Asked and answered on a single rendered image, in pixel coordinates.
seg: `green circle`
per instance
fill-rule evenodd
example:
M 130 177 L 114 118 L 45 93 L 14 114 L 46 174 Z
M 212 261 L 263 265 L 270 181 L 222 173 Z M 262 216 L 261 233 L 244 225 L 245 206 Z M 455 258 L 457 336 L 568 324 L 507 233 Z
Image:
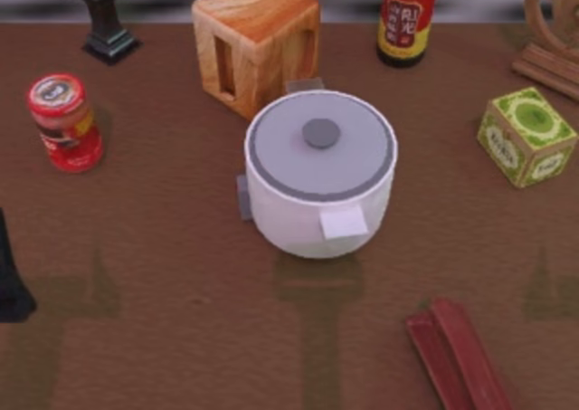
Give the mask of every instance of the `green circle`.
M 520 104 L 515 110 L 518 122 L 529 131 L 549 132 L 555 126 L 551 115 L 535 104 Z

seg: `wooden cube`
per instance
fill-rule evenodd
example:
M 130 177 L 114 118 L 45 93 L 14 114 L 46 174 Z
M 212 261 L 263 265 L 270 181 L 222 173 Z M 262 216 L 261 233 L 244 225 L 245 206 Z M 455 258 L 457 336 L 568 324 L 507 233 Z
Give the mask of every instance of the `wooden cube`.
M 318 0 L 195 0 L 192 14 L 205 91 L 247 120 L 318 75 Z
M 559 175 L 577 134 L 534 87 L 489 102 L 478 134 L 501 171 L 517 187 Z

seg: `wooden table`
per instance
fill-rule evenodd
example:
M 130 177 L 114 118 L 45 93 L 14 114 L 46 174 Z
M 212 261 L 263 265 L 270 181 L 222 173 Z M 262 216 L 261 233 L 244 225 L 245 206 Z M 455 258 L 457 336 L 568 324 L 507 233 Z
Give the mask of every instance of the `wooden table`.
M 518 191 L 475 141 L 520 26 L 435 25 L 420 66 L 387 69 L 373 25 L 326 25 L 329 88 L 374 104 L 400 140 L 384 226 L 356 255 L 280 254 L 238 214 L 247 123 L 202 92 L 190 25 L 136 25 L 114 68 L 86 26 L 0 26 L 0 206 L 39 311 L 0 326 L 2 410 L 434 410 L 403 318 L 464 303 L 516 408 L 579 406 L 579 165 Z M 80 76 L 107 157 L 50 165 L 24 104 Z M 579 128 L 577 106 L 544 90 Z

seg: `gray knob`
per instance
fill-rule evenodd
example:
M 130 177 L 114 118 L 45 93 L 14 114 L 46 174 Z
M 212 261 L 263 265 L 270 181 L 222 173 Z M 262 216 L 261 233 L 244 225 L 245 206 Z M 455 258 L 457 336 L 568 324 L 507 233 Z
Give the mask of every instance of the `gray knob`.
M 301 133 L 313 148 L 326 149 L 340 138 L 340 127 L 331 119 L 312 119 L 303 126 Z

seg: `white pot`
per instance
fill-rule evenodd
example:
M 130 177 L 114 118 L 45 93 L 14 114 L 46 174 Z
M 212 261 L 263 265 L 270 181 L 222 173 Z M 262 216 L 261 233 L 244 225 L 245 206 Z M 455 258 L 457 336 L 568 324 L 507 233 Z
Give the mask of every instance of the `white pot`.
M 379 229 L 398 146 L 388 121 L 367 102 L 326 90 L 284 96 L 252 121 L 244 153 L 245 217 L 282 251 L 337 257 Z

